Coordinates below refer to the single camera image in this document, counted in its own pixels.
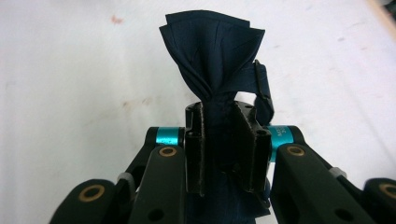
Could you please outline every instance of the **dark blue cloth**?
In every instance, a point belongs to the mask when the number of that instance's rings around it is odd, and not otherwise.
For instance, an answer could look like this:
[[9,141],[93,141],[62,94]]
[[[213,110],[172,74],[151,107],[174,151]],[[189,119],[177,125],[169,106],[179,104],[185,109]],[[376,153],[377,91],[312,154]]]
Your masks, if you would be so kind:
[[[166,15],[166,20],[167,25],[160,27],[163,41],[186,84],[204,105],[209,169],[205,197],[188,195],[188,223],[255,223],[255,217],[269,211],[219,167],[236,162],[229,117],[238,91],[258,95],[255,105],[261,125],[274,115],[265,66],[253,63],[264,30],[250,28],[249,21],[204,10]],[[268,198],[269,186],[266,189],[263,198]]]

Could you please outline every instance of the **crumpled fabric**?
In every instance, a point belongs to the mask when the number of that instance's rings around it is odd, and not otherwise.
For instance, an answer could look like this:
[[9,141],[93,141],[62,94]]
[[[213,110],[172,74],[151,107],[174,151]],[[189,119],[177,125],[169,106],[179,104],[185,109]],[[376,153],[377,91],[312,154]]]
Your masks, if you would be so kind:
[[[265,66],[254,63],[264,30],[249,21],[212,11],[195,10],[166,15],[160,27],[163,41],[182,77],[204,106],[205,197],[189,194],[187,223],[255,223],[268,215],[256,196],[244,192],[221,167],[236,163],[231,144],[233,100],[239,91],[257,94],[257,120],[269,124],[274,109]],[[268,198],[269,186],[263,193]]]

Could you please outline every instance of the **screw hole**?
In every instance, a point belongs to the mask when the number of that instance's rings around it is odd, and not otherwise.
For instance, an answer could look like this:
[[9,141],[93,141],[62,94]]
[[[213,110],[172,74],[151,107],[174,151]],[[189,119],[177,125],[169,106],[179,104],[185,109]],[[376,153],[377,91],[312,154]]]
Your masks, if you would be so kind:
[[177,151],[173,147],[163,147],[160,149],[160,155],[163,157],[175,156]]
[[344,221],[353,221],[353,216],[345,209],[337,209],[335,210],[335,214]]
[[383,183],[379,185],[379,188],[383,193],[388,195],[392,199],[396,199],[396,185],[392,185],[389,183]]
[[80,201],[89,203],[99,199],[105,193],[105,187],[102,185],[88,186],[78,195]]
[[293,156],[303,156],[305,151],[299,147],[288,147],[288,152]]
[[154,209],[148,213],[148,220],[150,221],[159,221],[163,219],[164,213],[161,209]]

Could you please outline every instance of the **white table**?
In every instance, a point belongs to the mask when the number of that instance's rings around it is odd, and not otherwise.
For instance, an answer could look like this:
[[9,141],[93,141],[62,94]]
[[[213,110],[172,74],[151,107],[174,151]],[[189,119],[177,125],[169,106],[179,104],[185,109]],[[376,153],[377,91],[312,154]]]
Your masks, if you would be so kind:
[[116,181],[148,127],[185,126],[198,100],[158,28],[191,9],[266,30],[273,124],[300,127],[360,188],[396,179],[396,44],[369,2],[2,1],[1,223],[48,222],[77,184]]

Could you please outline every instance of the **black plastic part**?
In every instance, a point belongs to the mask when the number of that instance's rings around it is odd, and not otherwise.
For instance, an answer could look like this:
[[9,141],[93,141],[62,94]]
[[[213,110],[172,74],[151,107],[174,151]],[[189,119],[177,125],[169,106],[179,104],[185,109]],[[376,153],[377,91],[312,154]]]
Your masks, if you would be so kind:
[[[160,151],[167,147],[166,150],[175,150],[176,154],[161,155]],[[160,146],[152,150],[128,223],[184,223],[184,167],[185,155],[181,147]]]
[[317,154],[302,145],[279,148],[270,198],[280,224],[375,223]]
[[368,180],[361,194],[361,204],[378,224],[396,223],[396,181]]
[[179,127],[178,128],[178,141],[177,141],[177,145],[179,147],[184,148],[184,134],[186,132],[186,128],[184,127]]
[[108,180],[81,183],[67,195],[50,223],[115,223],[118,215],[115,194],[115,186]]
[[271,133],[256,120],[256,108],[235,102],[233,108],[233,145],[237,164],[233,168],[247,192],[263,192],[271,158]]
[[[134,186],[137,189],[146,171],[146,166],[149,161],[151,151],[157,146],[157,132],[158,127],[150,127],[146,133],[145,143],[134,157],[131,164],[126,169],[125,173],[129,173],[134,178]],[[126,223],[131,211],[133,209],[133,202],[131,198],[134,197],[135,192],[130,192],[129,184],[126,180],[121,179],[117,182],[117,199],[120,207],[119,223]]]
[[[303,135],[303,133],[301,132],[301,130],[298,127],[296,127],[296,126],[288,126],[288,127],[289,127],[289,129],[291,131],[291,134],[293,135],[293,139],[294,139],[293,143],[294,144],[298,144],[298,145],[302,145],[302,146],[311,148],[305,142],[304,135]],[[332,166],[327,161],[325,161],[321,156],[319,156],[319,154],[316,151],[312,150],[312,152],[317,156],[318,159],[320,159],[320,161],[323,163],[323,165],[328,170],[332,169]]]
[[343,175],[337,176],[338,182],[346,189],[346,191],[352,196],[356,202],[361,201],[361,189],[358,189],[355,185],[349,182]]
[[186,107],[186,132],[184,136],[187,192],[205,194],[205,125],[202,103]]

